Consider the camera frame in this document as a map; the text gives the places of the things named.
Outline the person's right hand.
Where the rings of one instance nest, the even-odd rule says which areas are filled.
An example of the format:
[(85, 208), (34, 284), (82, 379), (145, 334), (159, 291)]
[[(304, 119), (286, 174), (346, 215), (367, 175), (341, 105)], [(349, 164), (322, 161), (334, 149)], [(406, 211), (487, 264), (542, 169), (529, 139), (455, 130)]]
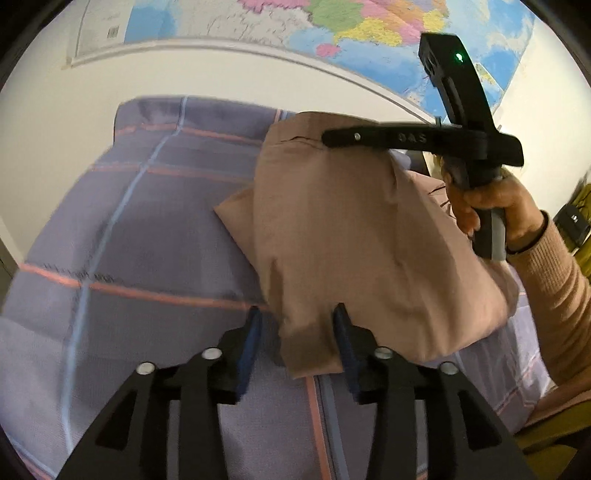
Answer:
[(505, 214), (506, 248), (518, 253), (532, 247), (544, 233), (547, 225), (544, 213), (533, 197), (510, 172), (502, 178), (474, 190), (462, 190), (442, 163), (442, 176), (448, 199), (460, 230), (473, 237), (481, 230), (478, 210), (501, 209)]

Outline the orange-sleeved right forearm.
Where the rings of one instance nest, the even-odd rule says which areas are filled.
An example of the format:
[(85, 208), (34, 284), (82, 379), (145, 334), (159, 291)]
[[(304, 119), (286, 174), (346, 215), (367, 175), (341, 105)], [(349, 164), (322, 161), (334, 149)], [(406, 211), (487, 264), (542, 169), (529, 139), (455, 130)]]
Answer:
[(536, 241), (508, 260), (525, 287), (551, 379), (560, 387), (588, 387), (590, 284), (547, 215)]

